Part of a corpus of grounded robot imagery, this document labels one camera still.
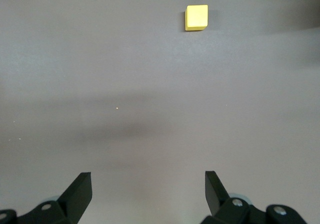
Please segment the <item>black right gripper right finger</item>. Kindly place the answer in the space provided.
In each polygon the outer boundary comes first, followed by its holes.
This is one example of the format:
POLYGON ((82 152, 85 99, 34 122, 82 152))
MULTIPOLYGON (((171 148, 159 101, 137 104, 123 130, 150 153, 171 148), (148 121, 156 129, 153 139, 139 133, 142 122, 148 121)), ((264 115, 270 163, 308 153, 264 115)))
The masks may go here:
POLYGON ((306 221, 293 208, 271 204, 261 211, 240 197, 231 197, 215 171, 205 172, 205 198, 211 215, 202 223, 278 223, 295 224, 306 221))

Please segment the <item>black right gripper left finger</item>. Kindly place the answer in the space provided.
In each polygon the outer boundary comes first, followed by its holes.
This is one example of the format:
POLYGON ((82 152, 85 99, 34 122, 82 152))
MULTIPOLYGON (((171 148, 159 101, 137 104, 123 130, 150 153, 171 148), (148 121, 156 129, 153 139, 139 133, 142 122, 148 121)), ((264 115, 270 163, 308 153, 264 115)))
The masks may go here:
POLYGON ((1 223, 78 223, 92 199, 91 173, 82 172, 57 200, 47 200, 17 216, 13 209, 1 210, 1 223))

